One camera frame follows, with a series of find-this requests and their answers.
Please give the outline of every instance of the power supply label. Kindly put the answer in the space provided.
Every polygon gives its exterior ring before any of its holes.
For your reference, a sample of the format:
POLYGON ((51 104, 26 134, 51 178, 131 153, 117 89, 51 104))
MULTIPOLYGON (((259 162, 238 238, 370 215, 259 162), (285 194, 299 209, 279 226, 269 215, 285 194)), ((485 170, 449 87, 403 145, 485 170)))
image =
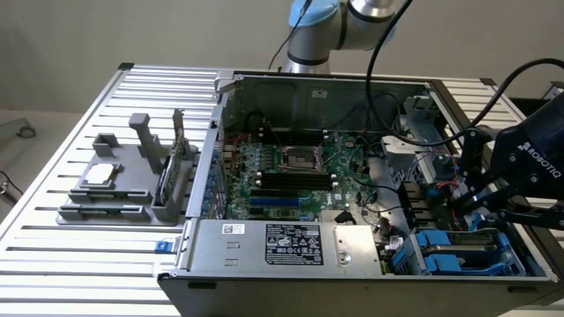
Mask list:
POLYGON ((323 265, 319 226, 267 225, 265 254, 271 265, 323 265))

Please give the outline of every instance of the white component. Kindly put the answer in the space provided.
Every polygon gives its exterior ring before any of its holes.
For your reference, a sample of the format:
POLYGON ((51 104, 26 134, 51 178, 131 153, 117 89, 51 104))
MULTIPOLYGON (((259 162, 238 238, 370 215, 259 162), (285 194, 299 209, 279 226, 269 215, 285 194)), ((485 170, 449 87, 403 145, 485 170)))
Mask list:
POLYGON ((398 250, 398 248, 405 244, 405 239, 401 236, 390 237, 390 244, 385 246, 387 250, 398 250))
POLYGON ((89 184, 105 184, 110 180, 114 172, 113 164, 95 164, 90 168, 86 180, 89 184))

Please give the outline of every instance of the black cable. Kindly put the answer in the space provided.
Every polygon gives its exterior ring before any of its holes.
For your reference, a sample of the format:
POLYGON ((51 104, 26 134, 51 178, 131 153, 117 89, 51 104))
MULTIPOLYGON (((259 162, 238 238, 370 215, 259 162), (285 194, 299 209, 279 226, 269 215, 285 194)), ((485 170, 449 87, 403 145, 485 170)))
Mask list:
MULTIPOLYGON (((383 92, 383 93, 378 94, 377 97, 374 97, 374 100, 379 99, 382 96, 393 97, 394 101, 397 102, 398 115, 401 115, 402 114, 402 103, 398 100, 398 97, 395 95, 393 95, 390 92, 383 92)), ((373 111, 373 113, 377 113, 377 111, 374 110, 374 107, 367 107, 363 104, 358 104, 357 106, 354 106, 351 108, 351 110, 349 111, 349 113, 343 116, 343 118, 338 122, 335 122, 335 123, 333 123, 327 126, 327 129, 334 129, 334 127, 337 127, 339 124, 342 124, 343 121, 347 120, 347 118, 353 115, 354 111, 359 108, 362 108, 362 109, 365 109, 365 111, 367 111, 366 129, 369 130, 369 132, 371 132, 371 133, 387 133, 386 131, 370 131, 371 130, 371 111, 373 111)))
POLYGON ((377 211, 377 213, 386 213, 387 211, 395 210, 398 208, 403 208, 403 206, 397 206, 397 207, 393 207, 393 208, 389 208, 389 209, 385 209, 385 210, 379 210, 379 211, 377 211))
MULTIPOLYGON (((394 101, 397 102, 397 109, 398 109, 398 116, 402 115, 402 103, 398 100, 398 97, 395 95, 393 95, 390 92, 382 92, 377 95, 377 97, 374 97, 374 101, 377 101, 377 99, 379 99, 383 96, 389 96, 394 99, 394 101)), ((377 114, 377 110, 374 109, 374 103, 369 105, 369 107, 366 107, 367 109, 367 129, 371 129, 371 112, 374 113, 375 117, 378 117, 379 115, 377 114)))
POLYGON ((311 3, 313 3, 313 0, 306 0, 306 2, 305 2, 305 4, 303 4, 302 12, 301 12, 301 17, 298 18, 298 22, 297 22, 295 26, 293 27, 293 30, 290 31, 289 37, 286 38, 286 41, 282 43, 282 45, 281 45, 281 47, 279 47, 279 50, 277 51, 275 56, 273 56, 273 59, 271 59, 271 64, 269 64, 269 70, 271 70, 271 68, 273 68, 273 64, 275 63, 277 56, 279 56, 281 51, 282 51, 282 50, 283 50, 283 48, 285 48, 285 45, 286 45, 286 44, 289 43, 289 41, 293 39, 294 33, 297 32, 297 29, 298 29, 298 27, 301 26, 302 18, 303 18, 303 17, 305 17, 305 15, 306 15, 306 11, 310 9, 310 5, 311 5, 311 3))
MULTIPOLYGON (((350 171, 351 171, 351 163, 353 163, 353 159, 355 158, 355 155, 357 155, 357 153, 359 153, 359 150, 362 149, 363 147, 358 147, 357 149, 355 149, 355 152, 353 152, 353 154, 351 154, 351 157, 350 157, 350 171)), ((365 182, 362 182, 362 181, 359 181, 359 179, 357 179, 357 177, 355 177, 355 174, 354 173, 351 173, 351 178, 353 178, 353 180, 358 183, 358 184, 361 184, 361 185, 363 185, 363 186, 367 186, 367 187, 370 187, 370 188, 385 188, 385 189, 387 189, 387 190, 390 190, 390 191, 393 191, 394 193, 397 193, 398 194, 398 190, 395 190, 393 187, 390 187, 390 186, 383 186, 383 185, 373 185, 373 184, 369 184, 369 183, 365 183, 365 182)))
POLYGON ((354 107, 351 108, 351 110, 349 111, 349 113, 343 116, 343 118, 342 118, 338 122, 335 122, 335 123, 333 123, 333 124, 330 124, 330 125, 327 126, 327 129, 334 129, 334 127, 337 127, 339 124, 342 124, 342 123, 343 123, 343 121, 345 121, 345 120, 347 120, 347 118, 353 115, 354 111, 355 111, 357 109, 359 109, 359 108, 363 108, 363 109, 366 110, 365 105, 358 104, 357 106, 354 106, 354 107))
POLYGON ((23 194, 25 194, 25 192, 22 191, 22 189, 19 189, 19 187, 18 187, 18 186, 17 186, 17 184, 14 183, 13 179, 9 177, 9 174, 7 174, 7 173, 5 173, 2 170, 0 170, 0 174, 3 174, 3 175, 5 175, 5 177, 7 178, 9 183, 11 183, 11 184, 13 184, 14 188, 15 188, 15 189, 21 192, 21 194, 23 195, 23 194))
POLYGON ((261 115, 261 117, 265 119, 265 113, 261 110, 254 110, 250 113, 247 113, 246 121, 243 123, 243 132, 245 133, 249 133, 249 121, 250 121, 251 117, 255 116, 257 114, 261 115))
POLYGON ((369 199, 370 199, 370 198, 367 198, 367 199, 365 200, 363 208, 365 208, 365 209, 367 209, 367 210, 369 210, 370 212, 373 212, 373 213, 386 213, 387 211, 395 210, 395 209, 398 209, 398 208, 403 208, 403 206, 397 206, 397 207, 393 207, 393 208, 389 208, 389 209, 385 209, 385 210, 374 210, 374 209, 371 209, 371 208, 369 207, 369 199))
MULTIPOLYGON (((386 38, 389 37, 391 31, 394 30, 394 27, 397 26, 397 23, 399 21, 399 19, 402 18, 403 14, 406 13, 407 8, 410 8, 411 4, 413 4, 414 0, 406 0, 405 5, 402 6, 402 8, 398 10, 398 13, 395 14, 389 27, 385 31, 385 35, 382 36, 379 43, 377 44, 377 47, 374 49, 373 52, 373 56, 371 56, 371 61, 369 63, 369 69, 367 69, 367 77, 366 77, 366 94, 367 94, 367 101, 369 104, 371 105, 371 107, 374 106, 374 99, 373 99, 373 91, 371 91, 371 81, 373 81, 373 71, 374 71, 374 65, 377 62, 377 57, 379 56, 381 50, 385 46, 385 42, 386 42, 386 38)), ((377 119, 381 122, 381 124, 385 126, 385 129, 401 140, 403 140, 403 142, 413 144, 413 145, 418 145, 421 147, 438 147, 439 145, 445 145, 455 140, 458 140, 458 138, 461 138, 467 132, 469 129, 471 127, 475 127, 479 122, 485 119, 485 117, 487 116, 487 113, 493 110, 495 103, 498 102, 498 100, 501 99, 503 93, 506 92, 507 88, 510 87, 510 84, 514 82, 515 78, 526 71, 529 70, 531 67, 537 66, 537 65, 543 65, 543 64, 549 64, 549 65, 555 65, 559 66, 562 69, 564 69, 564 61, 555 59, 555 58, 543 58, 543 59, 538 59, 535 61, 531 61, 529 63, 526 63, 523 66, 521 66, 509 76, 509 78, 503 81, 502 85, 498 88, 498 91, 494 94, 494 97, 491 98, 490 102, 487 103, 483 111, 478 114, 478 117, 473 120, 473 123, 465 128, 462 129, 462 131, 459 133, 455 133, 455 135, 453 135, 450 138, 438 141, 438 142, 419 142, 415 141, 407 137, 405 137, 402 134, 399 134, 398 132, 395 132, 395 130, 393 128, 390 128, 390 126, 386 124, 386 122, 382 120, 381 116, 378 114, 377 115, 377 119)))

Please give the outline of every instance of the gray floor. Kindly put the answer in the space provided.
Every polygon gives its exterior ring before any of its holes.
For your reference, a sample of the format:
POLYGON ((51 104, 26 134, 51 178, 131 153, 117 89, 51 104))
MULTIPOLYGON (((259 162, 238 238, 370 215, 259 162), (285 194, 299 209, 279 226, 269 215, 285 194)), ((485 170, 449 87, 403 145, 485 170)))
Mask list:
MULTIPOLYGON (((82 114, 74 112, 39 112, 0 110, 0 122, 27 117, 38 135, 22 139, 17 135, 0 139, 0 170, 26 191, 59 145, 78 124, 82 114)), ((13 207, 0 201, 0 221, 13 207)))

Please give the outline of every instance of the blue tab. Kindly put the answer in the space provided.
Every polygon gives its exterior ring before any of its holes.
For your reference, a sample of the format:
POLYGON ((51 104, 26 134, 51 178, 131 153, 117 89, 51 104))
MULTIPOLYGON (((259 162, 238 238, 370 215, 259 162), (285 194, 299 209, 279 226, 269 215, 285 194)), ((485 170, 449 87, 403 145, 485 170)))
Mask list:
POLYGON ((459 259, 453 254, 434 254, 426 258, 431 273, 461 273, 459 259))
MULTIPOLYGON (((306 0, 295 0, 290 8, 289 24, 294 27, 301 18, 302 8, 306 0)), ((339 0, 315 0, 313 1, 306 15, 302 18, 299 28, 319 24, 334 16, 339 9, 339 0)))
POLYGON ((426 235, 423 234, 423 232, 418 233, 415 235, 415 238, 418 238, 418 244, 421 245, 421 248, 422 249, 427 248, 429 243, 427 243, 427 238, 426 238, 426 235))
POLYGON ((451 240, 449 239, 447 232, 441 230, 425 230, 422 233, 426 235, 429 244, 431 246, 450 246, 451 240))
POLYGON ((507 249, 507 247, 511 247, 509 236, 506 236, 506 233, 503 232, 498 233, 498 242, 501 243, 503 250, 507 249))
POLYGON ((174 243, 167 241, 159 241, 155 246, 157 254, 171 254, 174 251, 174 243))
POLYGON ((405 256, 406 256, 406 249, 402 248, 402 251, 394 255, 394 259, 393 259, 393 263, 391 263, 393 266, 398 265, 398 263, 402 261, 405 256))

